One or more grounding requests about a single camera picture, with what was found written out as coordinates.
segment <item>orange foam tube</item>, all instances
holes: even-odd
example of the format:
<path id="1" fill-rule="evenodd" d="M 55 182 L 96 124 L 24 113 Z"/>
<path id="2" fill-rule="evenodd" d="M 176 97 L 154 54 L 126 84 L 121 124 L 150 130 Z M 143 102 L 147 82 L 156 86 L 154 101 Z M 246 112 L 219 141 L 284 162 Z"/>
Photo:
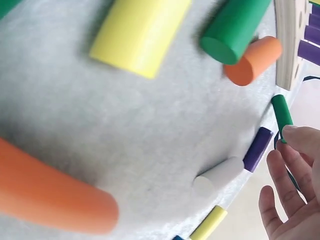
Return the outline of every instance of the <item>orange foam tube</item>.
<path id="1" fill-rule="evenodd" d="M 283 48 L 273 36 L 252 43 L 235 65 L 224 65 L 224 73 L 236 85 L 247 86 L 280 58 Z"/>
<path id="2" fill-rule="evenodd" d="M 115 199 L 0 138 L 0 212 L 36 224 L 105 234 L 118 222 Z"/>

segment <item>green foam cylinder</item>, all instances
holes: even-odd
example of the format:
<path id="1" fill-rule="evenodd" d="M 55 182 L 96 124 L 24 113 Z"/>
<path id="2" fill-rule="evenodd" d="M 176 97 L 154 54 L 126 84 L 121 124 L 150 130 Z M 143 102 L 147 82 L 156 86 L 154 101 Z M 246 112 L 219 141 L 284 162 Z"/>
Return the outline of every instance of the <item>green foam cylinder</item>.
<path id="1" fill-rule="evenodd" d="M 215 60 L 235 65 L 252 41 L 270 2 L 228 0 L 201 37 L 200 46 Z"/>
<path id="2" fill-rule="evenodd" d="M 0 0 L 0 19 L 11 11 L 22 0 Z"/>
<path id="3" fill-rule="evenodd" d="M 282 129 L 284 128 L 285 125 L 293 125 L 293 121 L 290 115 L 290 111 L 288 108 L 288 104 L 286 102 L 286 99 L 283 95 L 279 94 L 274 96 L 271 99 L 271 103 L 273 105 L 274 113 L 275 113 L 275 118 L 276 122 L 278 124 L 279 128 L 279 133 L 281 136 L 281 141 L 286 144 L 286 140 L 282 136 Z"/>

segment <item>yellow foam stick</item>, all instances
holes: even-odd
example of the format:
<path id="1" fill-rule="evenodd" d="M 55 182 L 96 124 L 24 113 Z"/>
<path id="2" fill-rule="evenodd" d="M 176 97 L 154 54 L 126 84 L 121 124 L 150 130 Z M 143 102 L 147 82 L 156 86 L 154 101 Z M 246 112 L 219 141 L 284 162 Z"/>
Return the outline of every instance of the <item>yellow foam stick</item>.
<path id="1" fill-rule="evenodd" d="M 191 0 L 116 0 L 90 56 L 152 79 Z"/>
<path id="2" fill-rule="evenodd" d="M 310 0 L 309 2 L 320 5 L 320 0 Z"/>
<path id="3" fill-rule="evenodd" d="M 214 209 L 206 216 L 202 223 L 191 234 L 191 240 L 206 240 L 219 224 L 227 216 L 227 211 L 220 206 L 215 206 Z"/>

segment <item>purple peg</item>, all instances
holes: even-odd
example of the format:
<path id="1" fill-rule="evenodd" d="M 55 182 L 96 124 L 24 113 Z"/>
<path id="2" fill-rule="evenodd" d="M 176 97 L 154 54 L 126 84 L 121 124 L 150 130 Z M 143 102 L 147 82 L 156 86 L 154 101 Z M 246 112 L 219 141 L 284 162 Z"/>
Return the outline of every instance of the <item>purple peg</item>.
<path id="1" fill-rule="evenodd" d="M 320 15 L 310 14 L 309 26 L 320 29 Z"/>
<path id="2" fill-rule="evenodd" d="M 244 169 L 251 173 L 255 171 L 273 135 L 274 133 L 269 129 L 260 127 L 249 150 L 244 156 Z"/>
<path id="3" fill-rule="evenodd" d="M 312 26 L 305 26 L 304 39 L 320 45 L 320 30 Z"/>
<path id="4" fill-rule="evenodd" d="M 320 16 L 320 7 L 312 5 L 312 14 Z"/>
<path id="5" fill-rule="evenodd" d="M 298 56 L 320 66 L 320 48 L 311 43 L 301 40 Z"/>

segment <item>floor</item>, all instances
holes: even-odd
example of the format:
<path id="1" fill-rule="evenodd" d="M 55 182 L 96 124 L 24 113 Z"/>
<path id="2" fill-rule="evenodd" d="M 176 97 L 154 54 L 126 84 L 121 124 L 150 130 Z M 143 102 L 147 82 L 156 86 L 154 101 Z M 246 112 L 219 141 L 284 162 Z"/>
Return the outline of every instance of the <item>floor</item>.
<path id="1" fill-rule="evenodd" d="M 320 77 L 320 67 L 310 64 L 308 75 Z M 291 114 L 296 126 L 309 126 L 320 129 L 320 80 L 310 80 L 302 84 L 292 107 Z M 268 240 L 258 209 L 259 193 L 263 186 L 274 184 L 268 172 L 266 159 L 244 186 L 228 209 L 228 215 L 209 240 Z M 287 219 L 278 197 L 276 206 L 283 221 Z"/>

